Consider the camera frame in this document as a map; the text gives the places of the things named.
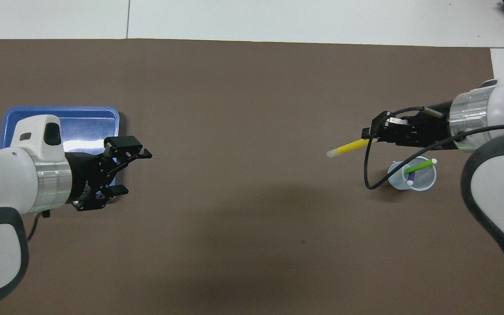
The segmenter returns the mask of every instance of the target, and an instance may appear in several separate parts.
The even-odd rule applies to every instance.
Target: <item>purple marker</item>
[[[413,173],[409,173],[408,174],[408,181],[406,181],[406,184],[408,186],[413,186],[413,181],[414,179],[416,179],[416,172],[413,172]]]

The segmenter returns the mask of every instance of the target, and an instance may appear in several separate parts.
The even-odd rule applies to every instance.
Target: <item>green pen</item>
[[[434,164],[436,164],[438,161],[437,159],[430,159],[430,160],[427,160],[423,163],[419,163],[417,165],[414,165],[410,168],[406,168],[404,170],[404,174],[407,175],[409,173],[413,173],[413,172],[416,172],[418,170],[421,170],[421,169],[424,169],[424,168],[428,168],[428,167],[432,167]]]

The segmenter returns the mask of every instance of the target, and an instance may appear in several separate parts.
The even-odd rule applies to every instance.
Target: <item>blue tray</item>
[[[120,115],[112,107],[100,106],[17,106],[3,119],[0,149],[11,145],[14,128],[21,119],[50,114],[59,117],[65,152],[104,152],[104,138],[118,135]]]

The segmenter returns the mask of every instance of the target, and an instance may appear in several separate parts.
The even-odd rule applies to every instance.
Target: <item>white floor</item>
[[[0,0],[0,39],[171,38],[487,47],[491,48],[494,75],[504,81],[504,12],[500,3]]]

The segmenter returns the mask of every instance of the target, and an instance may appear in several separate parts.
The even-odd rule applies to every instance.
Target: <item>pen holder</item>
[[[400,191],[406,191],[408,189],[412,189],[414,191],[426,191],[429,188],[431,188],[434,185],[434,182],[437,180],[437,169],[434,167],[434,165],[418,170],[416,172],[416,177],[413,181],[413,185],[409,186],[406,182],[408,181],[408,175],[404,174],[404,171],[410,167],[413,167],[415,165],[418,165],[420,163],[423,163],[425,161],[428,161],[428,158],[424,156],[418,156],[412,161],[410,161],[408,164],[404,165],[400,170],[398,170],[396,173],[394,173],[390,178],[388,179],[388,182],[392,187],[400,190]],[[402,161],[400,162],[395,162],[388,168],[388,173],[392,171],[394,168],[396,168],[398,165],[400,165]]]

